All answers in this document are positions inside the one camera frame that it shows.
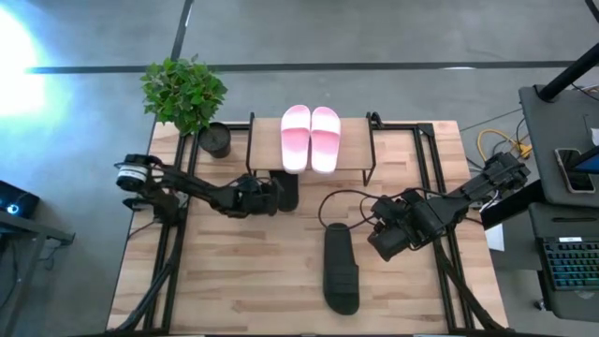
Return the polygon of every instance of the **black cable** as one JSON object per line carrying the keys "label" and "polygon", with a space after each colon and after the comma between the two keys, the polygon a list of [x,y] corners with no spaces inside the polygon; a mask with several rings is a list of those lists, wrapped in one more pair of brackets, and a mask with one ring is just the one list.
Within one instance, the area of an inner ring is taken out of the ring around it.
{"label": "black cable", "polygon": [[0,304],[0,312],[7,305],[8,300],[10,300],[10,296],[12,296],[12,293],[15,291],[15,287],[17,286],[17,281],[19,280],[19,266],[17,264],[17,247],[15,246],[15,242],[11,242],[11,246],[12,246],[12,269],[14,271],[14,277],[13,277],[14,280],[12,283],[12,287],[8,291],[7,297],[2,301],[2,304]]}
{"label": "black cable", "polygon": [[[238,187],[241,186],[245,183],[248,182],[255,182],[255,183],[271,183],[272,182],[272,178],[267,178],[267,177],[255,177],[253,175],[249,175],[248,178],[251,178],[249,180],[243,181],[241,183],[238,183],[237,185],[235,185],[234,187]],[[230,187],[232,184],[234,184],[239,178],[234,179],[232,182],[228,182],[222,186],[216,186],[214,187],[212,190],[218,190],[218,189],[222,189],[222,188],[226,188],[226,187]]]}
{"label": "black cable", "polygon": [[464,219],[465,219],[465,220],[474,221],[474,222],[476,222],[476,223],[478,223],[478,224],[480,224],[480,225],[483,225],[482,221],[480,221],[480,220],[476,220],[476,219],[474,219],[474,218],[471,218],[471,217],[468,217],[468,216],[466,216]]}
{"label": "black cable", "polygon": [[500,142],[498,142],[497,144],[495,144],[495,146],[493,146],[493,151],[491,152],[493,155],[495,155],[495,152],[497,151],[497,148],[499,147],[499,145],[504,144],[507,140],[502,140]]}
{"label": "black cable", "polygon": [[520,135],[519,135],[520,126],[522,125],[522,123],[524,123],[524,118],[522,118],[520,120],[520,123],[518,123],[518,126],[516,126],[516,144],[518,145],[518,152],[520,152],[520,141],[522,140],[522,139],[520,139]]}
{"label": "black cable", "polygon": [[468,158],[468,156],[466,155],[466,160],[468,160],[468,162],[472,165],[474,165],[477,169],[484,169],[483,167],[481,167],[480,165],[478,165],[474,160]]}
{"label": "black cable", "polygon": [[29,192],[24,192],[18,198],[16,198],[14,201],[12,201],[12,203],[16,205],[19,201],[21,201],[22,198],[24,198],[28,195],[29,195]]}
{"label": "black cable", "polygon": [[362,204],[364,204],[364,201],[370,197],[364,197],[360,202],[359,202],[359,213],[362,215],[362,219],[364,219],[367,223],[371,224],[371,225],[376,225],[376,223],[371,222],[370,220],[368,220],[368,218],[366,217],[366,214],[364,214],[364,211],[362,210]]}
{"label": "black cable", "polygon": [[594,96],[592,96],[591,94],[587,93],[586,91],[584,91],[582,88],[580,88],[579,86],[575,85],[574,83],[572,83],[572,86],[575,87],[578,91],[580,91],[582,94],[586,95],[588,98],[594,99],[596,101],[599,101],[599,98],[596,98]]}
{"label": "black cable", "polygon": [[510,115],[510,114],[512,114],[512,113],[516,113],[516,112],[518,112],[518,111],[520,111],[520,110],[522,110],[522,108],[518,108],[518,109],[516,109],[516,110],[511,110],[511,111],[509,111],[509,112],[506,112],[506,113],[504,113],[504,114],[501,114],[501,115],[499,115],[499,116],[497,116],[497,117],[489,118],[488,120],[482,121],[482,122],[480,122],[480,123],[476,123],[475,125],[466,126],[466,127],[464,127],[463,129],[460,129],[460,132],[464,132],[464,131],[466,131],[466,130],[469,130],[469,129],[473,128],[473,127],[477,127],[477,126],[479,126],[479,125],[483,125],[483,124],[486,124],[486,123],[488,123],[488,122],[492,122],[492,121],[498,120],[498,119],[500,119],[500,118],[502,118],[502,117],[508,116],[508,115]]}
{"label": "black cable", "polygon": [[132,236],[134,236],[134,235],[135,235],[135,234],[137,234],[138,232],[142,231],[143,229],[145,229],[145,228],[147,228],[147,227],[149,227],[149,226],[151,226],[151,225],[153,225],[153,224],[155,224],[155,223],[157,223],[157,221],[156,221],[156,220],[152,220],[152,222],[151,222],[151,223],[149,223],[149,224],[147,224],[147,225],[144,225],[144,226],[142,226],[142,227],[139,227],[139,228],[137,228],[136,230],[132,231],[131,233],[129,233],[129,236],[127,237],[127,240],[131,239],[131,237],[132,237]]}
{"label": "black cable", "polygon": [[[432,191],[430,189],[426,189],[426,188],[422,188],[422,187],[406,188],[405,190],[403,190],[403,192],[400,192],[400,193],[392,195],[392,196],[385,196],[385,197],[378,197],[378,196],[375,196],[375,195],[372,195],[372,194],[369,194],[369,193],[366,193],[366,192],[358,191],[358,190],[355,190],[355,189],[342,189],[342,190],[337,190],[337,191],[334,191],[334,192],[331,192],[331,193],[327,194],[327,196],[322,200],[322,202],[320,203],[320,206],[318,207],[318,221],[320,222],[320,225],[322,227],[324,227],[324,228],[328,227],[325,224],[325,222],[322,220],[322,209],[324,208],[325,203],[327,202],[327,200],[330,197],[334,196],[334,195],[337,195],[337,194],[340,194],[340,193],[356,193],[356,194],[362,195],[362,196],[364,196],[366,198],[375,198],[375,199],[389,198],[389,199],[393,199],[393,198],[399,197],[401,194],[403,194],[405,192],[408,192],[408,191],[422,191],[422,192],[425,193],[425,195],[427,193],[429,193],[429,194],[434,194],[436,196],[440,196],[442,198],[462,198],[462,196],[448,196],[448,195],[445,195],[443,193],[439,193],[439,192]],[[369,220],[371,220],[371,219],[374,219],[374,216],[370,216],[370,217],[365,217],[364,216],[364,219],[362,221],[360,221],[360,222],[358,222],[358,223],[356,223],[356,224],[354,224],[352,226],[348,226],[347,228],[344,228],[344,229],[332,229],[332,230],[350,230],[350,229],[354,229],[354,228],[356,228],[356,227],[358,227],[360,225],[363,225],[363,224],[365,224],[367,222],[369,224],[371,224],[369,222]]]}
{"label": "black cable", "polygon": [[51,249],[50,253],[48,254],[48,256],[39,258],[37,260],[37,262],[44,262],[44,269],[46,271],[51,271],[52,269],[54,269],[54,254],[56,254],[56,251],[59,249],[67,248],[69,245],[71,245],[71,243],[67,243],[67,244],[61,243],[61,244],[53,247]]}

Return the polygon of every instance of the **yellow cable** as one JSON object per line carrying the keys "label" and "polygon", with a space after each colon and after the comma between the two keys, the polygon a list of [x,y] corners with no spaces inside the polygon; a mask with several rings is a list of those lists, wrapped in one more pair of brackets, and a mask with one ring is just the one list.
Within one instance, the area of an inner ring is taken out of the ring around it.
{"label": "yellow cable", "polygon": [[509,136],[507,136],[503,131],[496,130],[496,129],[484,129],[478,133],[478,139],[476,140],[476,147],[478,148],[478,152],[480,153],[480,156],[483,158],[483,161],[487,161],[487,157],[483,153],[483,148],[482,148],[482,145],[480,144],[480,140],[483,139],[483,135],[486,133],[494,133],[494,134],[497,134],[497,135],[505,138],[505,140],[510,141],[513,144],[512,149],[514,147],[518,147],[518,144],[516,143],[516,141],[509,138]]}

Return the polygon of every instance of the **black metal frame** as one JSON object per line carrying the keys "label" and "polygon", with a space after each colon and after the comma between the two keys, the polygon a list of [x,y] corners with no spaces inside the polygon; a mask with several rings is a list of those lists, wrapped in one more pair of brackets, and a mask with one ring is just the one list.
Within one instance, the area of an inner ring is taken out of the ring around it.
{"label": "black metal frame", "polygon": [[[420,167],[420,181],[422,183],[422,187],[430,189],[431,181],[429,179],[429,171],[427,169],[424,148],[422,146],[422,135],[425,135],[428,138],[429,146],[431,148],[432,166],[435,174],[435,179],[437,181],[437,189],[441,193],[446,192],[443,170],[441,168],[441,158],[439,157],[439,151],[437,148],[436,138],[434,135],[434,128],[432,124],[384,124],[377,112],[373,112],[372,114],[368,113],[367,117],[370,117],[371,125],[374,127],[374,130],[407,130],[412,132],[412,135],[414,136],[414,144],[416,147],[416,159],[418,161],[418,166]],[[449,250],[451,253],[451,260],[458,272],[458,276],[463,280],[464,272],[463,267],[461,265],[460,249],[458,247],[458,240],[453,229],[447,232],[447,238],[449,243]],[[435,249],[439,247],[443,249],[441,245],[441,240],[434,241],[433,245]],[[441,269],[440,261],[437,255],[435,255],[435,261],[437,264],[439,287],[441,288],[441,297],[443,299],[444,310],[446,313],[447,329],[453,330],[456,328],[456,317],[454,313],[453,303],[451,300],[451,294],[449,292],[449,283],[447,281],[447,275]],[[472,313],[468,308],[468,304],[462,296],[460,296],[460,304],[464,315],[464,323],[466,325],[466,329],[474,329],[475,324],[473,321]]]}
{"label": "black metal frame", "polygon": [[[249,174],[256,176],[256,170],[250,168],[250,156],[252,154],[252,132],[254,131],[254,119],[256,115],[253,112],[250,112],[250,123],[248,124],[248,138],[247,138],[247,152],[245,153],[245,168]],[[370,145],[371,145],[371,156],[373,158],[373,165],[368,169],[361,169],[362,171],[362,183],[364,186],[368,186],[368,183],[371,181],[373,177],[374,169],[376,168],[376,152],[374,150],[374,137],[373,137],[373,124],[369,123],[371,121],[371,113],[366,113],[366,123],[368,124],[368,131],[370,135]]]}
{"label": "black metal frame", "polygon": [[47,239],[54,239],[60,242],[61,246],[68,246],[75,240],[75,233],[67,233],[59,229],[39,224],[30,219],[20,218],[10,215],[6,212],[0,212],[0,227],[7,230],[3,234],[8,240],[22,239],[23,236],[32,238],[33,248],[29,257],[26,259],[26,268],[20,272],[21,277],[14,288],[14,295],[11,301],[11,310],[8,314],[6,325],[0,329],[0,335],[11,336],[16,325],[21,309],[24,306],[29,287],[31,286],[37,262],[41,259],[41,253]]}
{"label": "black metal frame", "polygon": [[[388,131],[388,130],[405,130],[411,131],[414,136],[414,143],[416,147],[416,158],[418,161],[418,166],[420,168],[420,180],[422,186],[424,188],[431,188],[431,181],[429,178],[429,173],[427,170],[426,158],[424,155],[424,148],[422,144],[422,136],[426,136],[429,141],[429,145],[431,148],[431,159],[432,166],[435,174],[435,179],[437,181],[437,188],[439,192],[446,192],[446,186],[443,176],[443,171],[441,168],[441,159],[439,157],[439,152],[436,144],[436,138],[434,135],[434,129],[432,124],[384,124],[377,112],[368,112],[366,114],[368,118],[371,133],[373,131]],[[232,131],[247,131],[251,133],[252,130],[252,121],[254,119],[254,114],[250,114],[250,122],[249,123],[239,123],[239,124],[227,124],[229,129]],[[251,135],[248,134],[248,142],[251,141]],[[177,153],[175,154],[175,167],[178,169],[181,167],[183,161],[183,150],[184,150],[185,138],[180,137],[179,143],[177,145]],[[375,156],[374,143],[371,143],[373,147],[373,156]],[[194,142],[192,145],[192,153],[190,155],[189,165],[187,168],[187,174],[194,175],[196,162],[197,162],[197,152],[198,152],[198,139],[194,138]],[[246,168],[249,168],[249,164],[246,160]],[[177,225],[177,238],[175,240],[174,246],[172,248],[171,256],[168,258],[168,261],[165,266],[162,266],[164,261],[164,256],[166,255],[167,244],[168,241],[168,233],[170,230],[170,226],[163,226],[160,234],[160,240],[158,242],[158,251],[156,253],[156,262],[154,264],[154,274],[153,281],[148,290],[148,293],[143,297],[140,304],[134,310],[127,321],[129,323],[127,325],[123,324],[121,327],[116,330],[107,330],[102,334],[97,334],[96,336],[139,336],[139,335],[169,335],[170,330],[170,322],[172,318],[172,308],[174,304],[174,298],[176,296],[176,287],[177,287],[177,275],[179,273],[179,263],[181,260],[181,254],[183,252],[183,237],[186,228],[186,219],[187,219],[188,206],[183,210],[184,219],[180,224]],[[458,242],[455,237],[455,232],[453,230],[448,231],[448,245],[451,255],[451,260],[454,268],[456,269],[457,275],[464,281],[464,272],[461,265],[460,253]],[[441,245],[441,241],[437,240],[433,242],[435,252],[439,249],[443,250],[443,246]],[[438,255],[435,253],[435,261],[437,264],[437,271],[439,276],[439,285],[441,288],[441,297],[444,304],[444,310],[446,313],[446,323],[447,330],[449,333],[452,331],[458,330],[456,326],[456,317],[453,308],[453,303],[451,299],[451,294],[449,292],[449,283],[447,281],[447,275],[442,269],[441,261],[439,260]],[[168,290],[167,290],[167,299],[165,301],[165,310],[163,314],[162,324],[160,328],[153,327],[153,316],[155,312],[155,300],[158,296],[159,290],[162,285],[166,282],[169,277]],[[464,323],[466,325],[466,330],[474,330],[475,325],[472,317],[472,313],[464,299],[464,297],[460,296],[460,304],[462,308],[462,312],[464,314]],[[135,327],[138,325],[140,320],[145,316],[145,320],[143,323],[142,330],[135,330]]]}

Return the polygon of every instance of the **concrete floor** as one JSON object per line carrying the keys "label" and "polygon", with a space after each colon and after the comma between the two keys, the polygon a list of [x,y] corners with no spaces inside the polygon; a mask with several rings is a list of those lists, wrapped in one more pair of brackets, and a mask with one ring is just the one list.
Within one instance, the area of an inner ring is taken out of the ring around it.
{"label": "concrete floor", "polygon": [[[106,326],[131,219],[112,164],[147,151],[153,119],[141,113],[140,74],[19,76],[11,69],[161,61],[182,9],[183,0],[0,2],[0,43],[10,51],[0,61],[13,65],[3,71],[15,77],[0,84],[0,177],[42,198],[38,219],[77,232],[52,271],[37,271],[19,336]],[[182,56],[198,53],[208,64],[560,61],[596,43],[598,28],[582,0],[197,0]],[[560,71],[224,73],[229,93],[218,118],[277,116],[301,103],[342,116],[376,110],[386,120],[457,120],[465,128],[517,109],[519,87]],[[579,83],[598,81],[593,70]],[[463,132],[466,153],[482,163],[477,133],[512,134],[521,118],[515,112]],[[496,141],[485,139],[486,151]],[[534,169],[533,159],[528,164]],[[528,272],[498,270],[498,280],[518,331],[584,336],[599,328],[536,312],[531,303],[540,292]]]}

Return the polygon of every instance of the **wooden tabletop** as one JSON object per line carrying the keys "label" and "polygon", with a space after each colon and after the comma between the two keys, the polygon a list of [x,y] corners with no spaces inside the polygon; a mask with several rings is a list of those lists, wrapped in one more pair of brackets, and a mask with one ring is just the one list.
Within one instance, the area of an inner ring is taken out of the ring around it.
{"label": "wooden tabletop", "polygon": [[[336,170],[371,169],[373,151],[366,118],[342,118]],[[255,118],[250,169],[283,170],[281,118]],[[306,169],[311,169],[310,161]]]}
{"label": "wooden tabletop", "polygon": [[[433,124],[447,189],[452,190],[470,179],[458,125]],[[177,138],[172,125],[157,125],[150,153],[172,162]],[[445,332],[432,247],[404,251],[385,262],[366,241],[372,230],[369,225],[352,231],[359,265],[358,312],[337,315],[325,303],[321,287],[324,231],[316,219],[323,197],[341,188],[391,195],[420,186],[412,133],[375,131],[374,140],[377,167],[368,187],[362,186],[360,171],[339,171],[331,176],[307,171],[299,177],[299,206],[291,213],[228,219],[212,211],[205,202],[192,199],[171,332]],[[211,183],[224,184],[245,173],[246,142],[247,132],[234,132],[232,151],[227,158],[212,159],[200,153],[196,175]],[[434,179],[426,141],[424,148],[429,176]],[[359,202],[360,197],[354,195],[331,198],[323,212],[325,221],[356,223],[361,219]],[[365,202],[364,211],[371,205]],[[132,230],[150,222],[151,217],[149,212],[136,214]],[[110,313],[110,328],[122,323],[147,291],[159,232],[159,225],[149,227],[129,241]],[[464,221],[458,225],[457,237],[468,286],[491,316],[506,326],[483,228]],[[452,294],[456,317],[461,322],[455,289]],[[162,300],[159,299],[156,324],[162,317]]]}

